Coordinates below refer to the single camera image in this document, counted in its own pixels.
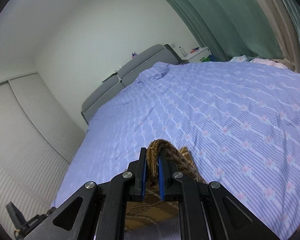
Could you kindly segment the purple floral striped bedsheet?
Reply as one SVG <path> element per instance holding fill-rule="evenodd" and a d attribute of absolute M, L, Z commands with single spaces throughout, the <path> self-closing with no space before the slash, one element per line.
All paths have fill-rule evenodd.
<path fill-rule="evenodd" d="M 54 201 L 110 181 L 142 147 L 186 146 L 281 239 L 300 226 L 300 74 L 249 62 L 156 63 L 100 107 Z"/>

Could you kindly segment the green curtain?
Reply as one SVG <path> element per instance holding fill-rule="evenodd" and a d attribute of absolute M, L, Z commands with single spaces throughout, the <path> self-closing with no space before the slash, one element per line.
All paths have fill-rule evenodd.
<path fill-rule="evenodd" d="M 199 45 L 221 61 L 246 55 L 283 59 L 275 34 L 256 0 L 165 0 Z"/>

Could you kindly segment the white nightstand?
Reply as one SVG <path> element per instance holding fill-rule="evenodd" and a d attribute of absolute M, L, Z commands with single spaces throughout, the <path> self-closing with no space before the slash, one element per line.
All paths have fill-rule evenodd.
<path fill-rule="evenodd" d="M 193 53 L 189 53 L 186 57 L 182 57 L 181 59 L 185 62 L 196 63 L 202 62 L 204 59 L 207 59 L 211 54 L 212 53 L 209 47 L 203 47 L 199 48 Z"/>

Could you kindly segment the brown plaid knit sweater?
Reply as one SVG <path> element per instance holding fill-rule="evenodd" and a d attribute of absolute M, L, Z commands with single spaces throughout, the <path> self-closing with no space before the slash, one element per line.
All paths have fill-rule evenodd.
<path fill-rule="evenodd" d="M 178 171 L 190 176 L 194 181 L 207 183 L 199 174 L 191 152 L 186 146 L 177 149 L 164 139 L 151 142 L 147 147 L 149 176 L 146 182 L 145 198 L 140 203 L 127 204 L 126 232 L 165 222 L 178 214 L 179 208 L 174 202 L 169 203 L 162 200 L 165 186 L 163 174 L 159 167 L 159 156 L 162 153 L 166 160 L 177 165 Z"/>

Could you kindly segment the beige curtain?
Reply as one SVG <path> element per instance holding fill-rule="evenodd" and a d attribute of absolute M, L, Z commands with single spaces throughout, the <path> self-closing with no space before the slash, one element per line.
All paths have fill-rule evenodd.
<path fill-rule="evenodd" d="M 275 34 L 283 59 L 300 73 L 300 43 L 293 21 L 282 0 L 256 0 Z"/>

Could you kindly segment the papers on headboard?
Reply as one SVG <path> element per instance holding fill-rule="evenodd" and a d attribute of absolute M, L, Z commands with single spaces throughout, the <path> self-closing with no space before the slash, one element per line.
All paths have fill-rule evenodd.
<path fill-rule="evenodd" d="M 121 69 L 121 67 L 122 67 L 122 66 L 119 66 L 119 67 L 117 68 L 117 70 L 113 71 L 108 77 L 106 77 L 106 78 L 102 81 L 102 83 L 106 82 L 106 81 L 107 81 L 108 79 L 110 79 L 112 76 L 117 75 L 117 72 Z"/>

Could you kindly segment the white louvered wardrobe doors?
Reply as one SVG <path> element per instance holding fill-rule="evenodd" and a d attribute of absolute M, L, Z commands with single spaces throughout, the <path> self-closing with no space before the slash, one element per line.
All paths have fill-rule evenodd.
<path fill-rule="evenodd" d="M 0 225 L 8 236 L 6 205 L 26 219 L 45 213 L 84 136 L 38 74 L 0 85 Z"/>

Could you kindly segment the grey upholstered headboard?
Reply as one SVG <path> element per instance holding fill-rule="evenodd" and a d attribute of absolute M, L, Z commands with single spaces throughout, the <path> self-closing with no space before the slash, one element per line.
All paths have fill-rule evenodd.
<path fill-rule="evenodd" d="M 101 106 L 131 85 L 141 72 L 157 62 L 177 65 L 184 61 L 168 44 L 156 44 L 146 49 L 121 67 L 117 75 L 101 83 L 83 102 L 81 115 L 85 122 L 88 123 Z"/>

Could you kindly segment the clear plastic bottle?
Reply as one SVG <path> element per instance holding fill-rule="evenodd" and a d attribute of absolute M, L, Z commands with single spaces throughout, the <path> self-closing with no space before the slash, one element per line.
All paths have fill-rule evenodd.
<path fill-rule="evenodd" d="M 187 57 L 187 52 L 181 46 L 179 47 L 179 50 L 182 53 L 183 57 Z"/>

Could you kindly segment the pink clothes pile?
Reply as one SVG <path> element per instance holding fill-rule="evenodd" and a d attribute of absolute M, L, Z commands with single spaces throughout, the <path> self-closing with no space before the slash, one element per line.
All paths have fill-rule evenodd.
<path fill-rule="evenodd" d="M 280 69 L 288 69 L 288 67 L 285 66 L 284 64 L 273 61 L 273 60 L 269 60 L 269 59 L 255 58 L 255 59 L 251 60 L 250 63 L 264 64 L 267 66 L 272 66 L 272 67 L 276 67 L 276 68 L 280 68 Z"/>

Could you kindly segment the green bag by nightstand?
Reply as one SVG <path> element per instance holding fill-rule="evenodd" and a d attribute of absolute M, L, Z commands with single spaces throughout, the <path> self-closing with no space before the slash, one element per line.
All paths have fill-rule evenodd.
<path fill-rule="evenodd" d="M 219 59 L 217 59 L 217 57 L 215 57 L 215 55 L 210 54 L 207 57 L 203 57 L 200 59 L 200 62 L 218 62 Z"/>

